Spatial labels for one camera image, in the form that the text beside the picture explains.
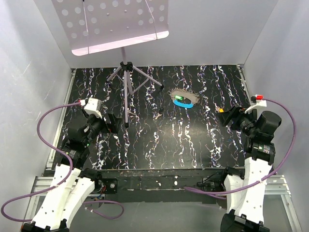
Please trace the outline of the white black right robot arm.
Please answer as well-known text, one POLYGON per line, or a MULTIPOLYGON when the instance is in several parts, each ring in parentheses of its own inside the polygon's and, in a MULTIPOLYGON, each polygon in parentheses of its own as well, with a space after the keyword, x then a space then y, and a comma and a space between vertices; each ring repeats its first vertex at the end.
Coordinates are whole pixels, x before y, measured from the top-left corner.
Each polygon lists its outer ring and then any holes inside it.
POLYGON ((275 146, 272 143, 281 118, 274 112, 245 109, 235 105, 218 114, 222 125, 245 136, 246 153, 242 174, 227 167, 218 180, 219 188, 228 192, 227 213, 220 226, 222 232, 268 232, 264 225, 263 203, 267 182, 264 179, 273 167, 275 146))

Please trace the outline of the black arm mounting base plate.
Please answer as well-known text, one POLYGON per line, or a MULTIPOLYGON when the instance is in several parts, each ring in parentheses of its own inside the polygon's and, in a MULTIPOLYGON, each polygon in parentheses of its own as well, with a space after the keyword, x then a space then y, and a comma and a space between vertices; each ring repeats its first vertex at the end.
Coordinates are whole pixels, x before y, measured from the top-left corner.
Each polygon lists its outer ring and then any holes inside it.
POLYGON ((90 198, 102 197, 120 203, 217 203, 203 194, 186 191, 222 191, 224 168, 206 169, 132 169, 90 170, 95 175, 96 189, 90 198))

